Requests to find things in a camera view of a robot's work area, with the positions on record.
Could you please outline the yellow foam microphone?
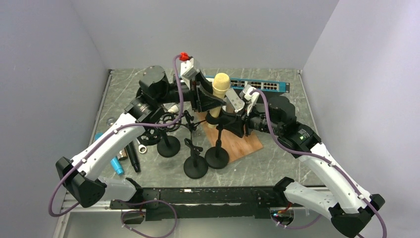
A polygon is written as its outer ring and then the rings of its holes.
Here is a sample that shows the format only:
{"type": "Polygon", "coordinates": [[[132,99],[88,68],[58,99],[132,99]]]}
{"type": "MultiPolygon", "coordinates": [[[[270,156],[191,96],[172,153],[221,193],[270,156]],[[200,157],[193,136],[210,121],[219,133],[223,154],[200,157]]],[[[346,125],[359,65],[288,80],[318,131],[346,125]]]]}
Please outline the yellow foam microphone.
{"type": "MultiPolygon", "coordinates": [[[[213,95],[224,99],[226,92],[230,88],[230,77],[226,73],[218,73],[212,83],[213,95]]],[[[213,118],[219,117],[221,107],[213,108],[209,111],[213,118]]]]}

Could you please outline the tripod shock mount stand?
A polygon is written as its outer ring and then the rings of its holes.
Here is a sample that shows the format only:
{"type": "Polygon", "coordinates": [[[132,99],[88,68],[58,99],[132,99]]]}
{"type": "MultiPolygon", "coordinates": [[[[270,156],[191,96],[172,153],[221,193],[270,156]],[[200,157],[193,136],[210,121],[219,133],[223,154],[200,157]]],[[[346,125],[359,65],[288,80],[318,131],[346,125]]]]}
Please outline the tripod shock mount stand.
{"type": "Polygon", "coordinates": [[[201,121],[197,121],[194,122],[195,117],[192,116],[188,110],[185,110],[182,113],[182,117],[180,120],[178,120],[177,122],[174,122],[174,120],[179,116],[179,113],[173,113],[173,112],[166,112],[164,113],[160,119],[159,119],[159,123],[160,124],[169,124],[168,126],[165,127],[160,127],[160,130],[163,130],[165,132],[175,132],[177,131],[180,127],[185,127],[186,129],[188,129],[190,132],[192,131],[196,131],[197,127],[203,123],[205,120],[201,120],[201,121]]]}

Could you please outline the clip desk mic stand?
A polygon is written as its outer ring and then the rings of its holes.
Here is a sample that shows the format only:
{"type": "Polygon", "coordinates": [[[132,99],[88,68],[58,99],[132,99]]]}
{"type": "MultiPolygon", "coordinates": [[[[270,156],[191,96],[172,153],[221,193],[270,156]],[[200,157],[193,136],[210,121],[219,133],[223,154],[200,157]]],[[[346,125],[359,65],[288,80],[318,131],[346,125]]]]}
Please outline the clip desk mic stand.
{"type": "Polygon", "coordinates": [[[184,173],[191,179],[200,179],[208,172],[208,164],[200,153],[203,147],[195,146],[191,139],[184,139],[185,145],[190,149],[190,156],[185,160],[183,165],[184,173]]]}

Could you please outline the shock mount desk stand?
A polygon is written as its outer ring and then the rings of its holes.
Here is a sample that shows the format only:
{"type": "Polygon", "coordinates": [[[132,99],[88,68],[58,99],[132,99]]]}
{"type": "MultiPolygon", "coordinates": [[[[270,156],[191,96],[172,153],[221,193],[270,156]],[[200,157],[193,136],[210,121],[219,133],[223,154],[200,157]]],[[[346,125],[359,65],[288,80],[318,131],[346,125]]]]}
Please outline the shock mount desk stand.
{"type": "Polygon", "coordinates": [[[175,136],[168,135],[160,128],[148,127],[137,139],[144,146],[156,145],[157,152],[165,158],[175,156],[181,148],[180,141],[175,136]]]}

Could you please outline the black handheld microphone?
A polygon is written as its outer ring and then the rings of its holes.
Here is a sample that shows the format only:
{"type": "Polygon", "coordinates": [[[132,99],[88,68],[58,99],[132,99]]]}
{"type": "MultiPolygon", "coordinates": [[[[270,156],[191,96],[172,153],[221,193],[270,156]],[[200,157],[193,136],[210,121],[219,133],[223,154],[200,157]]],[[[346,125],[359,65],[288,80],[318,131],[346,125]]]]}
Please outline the black handheld microphone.
{"type": "Polygon", "coordinates": [[[134,171],[136,173],[140,173],[141,172],[141,167],[140,167],[140,162],[138,160],[137,157],[137,153],[136,153],[136,147],[134,145],[134,142],[131,141],[126,147],[125,147],[127,156],[130,160],[130,163],[134,169],[134,171]]]}

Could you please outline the silver mesh glitter microphone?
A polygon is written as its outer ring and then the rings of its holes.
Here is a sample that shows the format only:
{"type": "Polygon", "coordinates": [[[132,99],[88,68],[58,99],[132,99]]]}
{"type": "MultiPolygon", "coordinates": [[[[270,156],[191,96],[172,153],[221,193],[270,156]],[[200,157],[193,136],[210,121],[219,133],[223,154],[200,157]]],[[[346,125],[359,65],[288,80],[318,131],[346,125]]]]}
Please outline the silver mesh glitter microphone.
{"type": "MultiPolygon", "coordinates": [[[[117,121],[116,118],[110,117],[107,119],[106,124],[108,127],[112,127],[113,124],[117,121]]],[[[117,154],[118,161],[124,161],[128,159],[126,148],[121,149],[117,154]]]]}

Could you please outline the blue foam microphone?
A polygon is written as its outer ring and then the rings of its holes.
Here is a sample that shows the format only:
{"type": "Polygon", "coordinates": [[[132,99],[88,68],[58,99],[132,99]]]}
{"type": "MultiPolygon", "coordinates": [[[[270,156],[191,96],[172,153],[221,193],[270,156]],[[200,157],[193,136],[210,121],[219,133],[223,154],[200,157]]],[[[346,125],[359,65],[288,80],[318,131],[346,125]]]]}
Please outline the blue foam microphone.
{"type": "MultiPolygon", "coordinates": [[[[101,136],[103,135],[102,132],[98,132],[94,135],[94,141],[98,140],[101,136]]],[[[121,166],[118,157],[115,156],[111,161],[110,161],[111,166],[113,167],[114,171],[117,173],[117,175],[121,176],[124,174],[124,170],[123,167],[121,166]]]]}

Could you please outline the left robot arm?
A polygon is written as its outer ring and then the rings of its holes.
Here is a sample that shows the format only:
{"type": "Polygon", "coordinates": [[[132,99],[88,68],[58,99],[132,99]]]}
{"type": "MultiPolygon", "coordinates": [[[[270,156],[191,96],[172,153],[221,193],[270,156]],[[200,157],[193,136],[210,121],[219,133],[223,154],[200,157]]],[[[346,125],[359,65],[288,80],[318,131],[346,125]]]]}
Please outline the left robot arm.
{"type": "Polygon", "coordinates": [[[87,208],[100,200],[117,199],[129,208],[142,202],[140,186],[131,179],[108,179],[102,171],[129,143],[148,129],[162,131],[181,120],[177,115],[169,122],[162,122],[166,113],[164,105],[176,103],[180,107],[190,102],[193,109],[207,112],[225,105],[214,95],[214,89],[200,70],[194,69],[186,81],[178,73],[169,82],[165,70],[158,65],[146,68],[139,81],[136,97],[124,109],[116,122],[87,149],[74,157],[60,158],[56,163],[60,184],[76,199],[77,204],[87,208]]]}

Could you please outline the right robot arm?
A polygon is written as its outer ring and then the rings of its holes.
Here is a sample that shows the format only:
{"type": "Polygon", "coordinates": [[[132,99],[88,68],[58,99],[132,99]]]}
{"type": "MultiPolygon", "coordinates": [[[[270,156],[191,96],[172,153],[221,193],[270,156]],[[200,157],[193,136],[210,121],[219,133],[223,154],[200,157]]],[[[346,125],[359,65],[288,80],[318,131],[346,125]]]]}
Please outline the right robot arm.
{"type": "Polygon", "coordinates": [[[273,200],[279,206],[288,202],[309,208],[329,219],[333,227],[348,238],[358,238],[361,231],[378,217],[385,200],[369,193],[338,164],[316,132],[298,122],[295,106],[283,96],[270,99],[254,92],[239,99],[226,97],[232,112],[221,111],[224,128],[239,136],[250,130],[269,133],[275,143],[314,172],[330,194],[282,178],[273,187],[273,200]]]}

